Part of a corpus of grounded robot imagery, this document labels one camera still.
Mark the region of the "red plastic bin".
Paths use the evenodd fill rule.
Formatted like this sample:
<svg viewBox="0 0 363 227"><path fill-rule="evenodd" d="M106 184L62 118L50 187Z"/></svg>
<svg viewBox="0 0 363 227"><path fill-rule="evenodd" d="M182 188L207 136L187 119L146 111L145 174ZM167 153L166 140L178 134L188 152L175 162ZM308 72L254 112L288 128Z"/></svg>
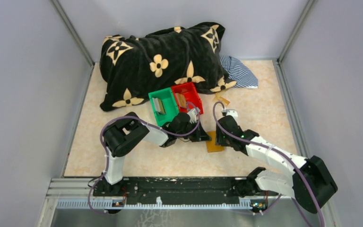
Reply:
<svg viewBox="0 0 363 227"><path fill-rule="evenodd" d="M199 109L200 114L204 113L202 107L202 101L197 93L196 87L193 82L187 82L171 86L171 90L175 98L179 112L186 113L188 110L187 110L187 104L181 105L179 103L179 98L177 96L178 94L183 95L186 102L193 103Z"/></svg>

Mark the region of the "translucent yellow card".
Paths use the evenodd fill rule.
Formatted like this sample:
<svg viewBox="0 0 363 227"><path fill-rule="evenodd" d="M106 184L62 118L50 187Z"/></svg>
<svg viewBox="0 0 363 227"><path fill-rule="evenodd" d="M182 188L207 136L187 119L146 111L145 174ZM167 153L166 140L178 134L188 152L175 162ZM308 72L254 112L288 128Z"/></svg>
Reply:
<svg viewBox="0 0 363 227"><path fill-rule="evenodd" d="M224 97L222 97L223 93L216 93L214 98L213 98L213 102L221 102L224 107L227 107L230 104L230 101L225 99Z"/></svg>

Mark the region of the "tan leather card holder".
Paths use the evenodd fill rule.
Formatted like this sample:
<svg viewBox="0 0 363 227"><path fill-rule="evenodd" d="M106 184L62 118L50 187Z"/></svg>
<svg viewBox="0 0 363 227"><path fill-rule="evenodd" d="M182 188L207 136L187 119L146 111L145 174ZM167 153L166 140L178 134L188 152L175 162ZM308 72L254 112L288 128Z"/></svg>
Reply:
<svg viewBox="0 0 363 227"><path fill-rule="evenodd" d="M215 153L224 151L224 147L216 144L216 131L209 131L207 134L211 138L211 140L206 141L207 152Z"/></svg>

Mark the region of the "green plastic bin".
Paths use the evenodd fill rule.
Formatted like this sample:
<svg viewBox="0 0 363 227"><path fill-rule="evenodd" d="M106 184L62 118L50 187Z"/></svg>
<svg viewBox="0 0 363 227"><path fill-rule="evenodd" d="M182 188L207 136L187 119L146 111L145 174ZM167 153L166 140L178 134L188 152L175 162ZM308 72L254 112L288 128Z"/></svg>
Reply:
<svg viewBox="0 0 363 227"><path fill-rule="evenodd" d="M158 126L171 122L179 113L177 103L170 87L148 93Z"/></svg>

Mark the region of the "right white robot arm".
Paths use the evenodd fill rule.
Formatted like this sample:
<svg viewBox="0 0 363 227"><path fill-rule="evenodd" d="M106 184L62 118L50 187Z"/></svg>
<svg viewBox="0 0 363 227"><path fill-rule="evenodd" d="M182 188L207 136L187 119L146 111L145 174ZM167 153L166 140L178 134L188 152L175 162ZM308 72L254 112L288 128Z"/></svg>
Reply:
<svg viewBox="0 0 363 227"><path fill-rule="evenodd" d="M307 158L284 151L255 131L243 131L231 115L216 121L216 142L275 168L276 171L272 171L258 167L252 171L248 178L254 188L289 196L310 213L318 213L338 191L320 157Z"/></svg>

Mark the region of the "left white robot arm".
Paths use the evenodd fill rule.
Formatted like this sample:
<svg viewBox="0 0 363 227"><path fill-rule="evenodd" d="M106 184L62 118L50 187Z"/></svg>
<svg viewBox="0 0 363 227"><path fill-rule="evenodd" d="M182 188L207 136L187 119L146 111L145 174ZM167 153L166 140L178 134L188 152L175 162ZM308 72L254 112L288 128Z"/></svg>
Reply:
<svg viewBox="0 0 363 227"><path fill-rule="evenodd" d="M100 134L106 152L105 180L114 185L123 179L125 156L141 141L166 148L172 146L177 139L191 142L212 140L204 131L194 109L188 113L178 113L162 127L147 123L135 112L113 119L103 127Z"/></svg>

